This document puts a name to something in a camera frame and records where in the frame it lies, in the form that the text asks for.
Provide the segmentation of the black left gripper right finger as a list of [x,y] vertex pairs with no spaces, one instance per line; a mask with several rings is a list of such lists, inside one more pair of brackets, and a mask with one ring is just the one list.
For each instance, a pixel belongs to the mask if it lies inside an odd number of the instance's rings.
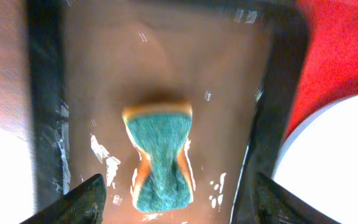
[[266,224],[339,224],[259,172],[253,179],[255,219]]

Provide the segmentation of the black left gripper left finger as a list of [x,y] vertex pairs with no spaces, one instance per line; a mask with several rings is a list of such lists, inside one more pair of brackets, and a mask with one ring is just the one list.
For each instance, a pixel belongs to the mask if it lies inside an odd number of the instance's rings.
[[95,174],[22,224],[101,224],[106,203],[102,174]]

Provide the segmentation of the light blue plate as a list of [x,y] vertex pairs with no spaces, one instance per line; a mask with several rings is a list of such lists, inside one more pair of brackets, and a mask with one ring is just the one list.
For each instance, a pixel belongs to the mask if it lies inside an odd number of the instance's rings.
[[339,223],[358,223],[358,95],[306,118],[283,143],[272,179]]

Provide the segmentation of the green yellow sponge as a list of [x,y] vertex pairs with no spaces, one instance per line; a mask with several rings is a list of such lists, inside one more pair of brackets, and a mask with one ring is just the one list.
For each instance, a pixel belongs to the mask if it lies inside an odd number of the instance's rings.
[[142,213],[182,209],[193,201],[186,159],[192,106],[185,102],[125,108],[127,135],[140,154],[132,204]]

